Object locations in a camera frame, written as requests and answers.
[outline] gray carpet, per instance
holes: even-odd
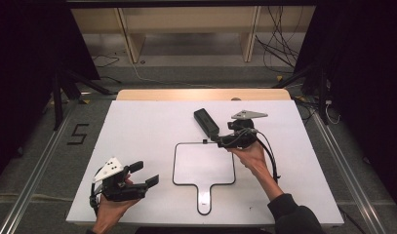
[[[97,81],[113,91],[145,88],[199,88],[183,84],[141,81],[136,77],[134,70],[128,67],[99,68],[99,73],[101,76],[109,76],[122,82],[116,83],[107,78]],[[268,71],[265,67],[141,67],[139,75],[146,79],[211,85],[220,88],[270,87],[277,83],[275,78],[277,73]],[[93,92],[85,86],[80,86],[80,88],[83,92]],[[298,95],[299,87],[291,88],[289,91],[291,94]],[[65,222],[65,216],[90,160],[111,98],[91,95],[83,97],[83,99],[88,99],[89,102],[77,105],[71,113],[60,143],[35,191],[35,194],[44,194],[54,198],[48,200],[33,197],[16,233],[84,233],[86,227]],[[16,201],[16,194],[21,192],[23,185],[27,182],[33,166],[37,163],[53,133],[54,108],[50,104],[48,106],[47,112],[42,115],[33,134],[24,145],[24,155],[13,159],[0,177],[0,225]],[[308,115],[305,111],[303,107],[299,108],[301,117]],[[82,131],[79,133],[85,133],[87,136],[83,144],[70,145],[69,142],[80,140],[79,137],[72,136],[77,124],[89,125],[79,128],[79,131]],[[338,125],[331,125],[330,128],[337,138],[340,148],[346,154],[349,164],[360,178],[367,195],[374,203],[388,233],[397,233],[397,208],[377,178],[372,166],[362,161],[360,148],[342,122]],[[355,205],[313,119],[307,122],[306,130],[337,203],[369,233],[366,222]],[[112,233],[131,233],[131,228],[119,225]],[[333,228],[329,230],[329,233],[360,232],[351,221],[347,220],[342,227]]]

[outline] hand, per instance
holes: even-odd
[[[125,178],[127,184],[134,184],[129,180],[130,175]],[[109,231],[119,219],[123,216],[126,210],[136,204],[140,199],[130,200],[125,202],[113,202],[107,201],[107,199],[100,195],[98,217],[94,228],[92,229],[95,233],[101,234]]]
[[[227,150],[237,155],[241,163],[250,169],[253,175],[257,176],[257,170],[263,169],[268,171],[265,163],[264,149],[258,141],[244,149],[227,148]]]
[[[244,149],[228,148],[227,150],[237,155],[241,163],[244,164],[246,168],[250,169],[257,178],[259,184],[261,184],[262,189],[264,189],[270,201],[283,194],[283,191],[274,181],[267,168],[264,149],[258,141]]]

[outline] black rectangular object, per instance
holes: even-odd
[[[199,126],[201,126],[201,129],[204,130],[207,137],[219,134],[219,127],[204,108],[195,111],[194,118]]]

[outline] black outline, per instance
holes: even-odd
[[[236,175],[235,175],[234,154],[231,153],[232,169],[233,169],[233,173],[234,173],[234,181],[232,181],[231,183],[214,183],[213,185],[211,185],[211,187],[210,187],[210,210],[209,210],[206,214],[202,214],[202,213],[200,213],[200,211],[199,211],[199,209],[198,209],[199,189],[198,189],[197,185],[194,184],[194,183],[177,184],[177,183],[175,183],[175,181],[174,181],[174,175],[175,175],[175,162],[176,162],[176,159],[177,159],[177,148],[178,148],[178,145],[180,145],[180,144],[214,144],[215,146],[217,146],[217,144],[216,144],[215,142],[208,142],[208,143],[204,143],[204,142],[180,142],[180,143],[178,143],[178,144],[175,146],[175,152],[174,152],[173,179],[172,179],[173,184],[176,185],[176,186],[191,186],[191,185],[194,186],[194,187],[197,189],[197,212],[198,212],[200,215],[208,215],[208,214],[211,212],[211,210],[213,209],[213,198],[212,198],[212,191],[211,191],[211,190],[213,189],[213,186],[214,186],[214,185],[231,185],[231,184],[234,184],[235,181],[237,180],[237,177],[236,177]]]
[[[89,124],[77,124],[76,127],[74,127],[74,131],[73,131],[73,134],[71,134],[71,136],[72,136],[72,137],[82,137],[82,139],[81,139],[79,142],[68,142],[67,145],[83,144],[83,142],[85,141],[85,138],[86,138],[87,134],[76,134],[77,128],[79,128],[79,127],[81,127],[81,126],[88,127]]]

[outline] sleeve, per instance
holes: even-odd
[[[324,234],[316,215],[309,208],[299,206],[291,194],[283,194],[268,204],[275,224],[276,234]]]
[[[86,230],[86,234],[96,234],[96,233],[93,232],[92,230],[88,229],[88,230]]]

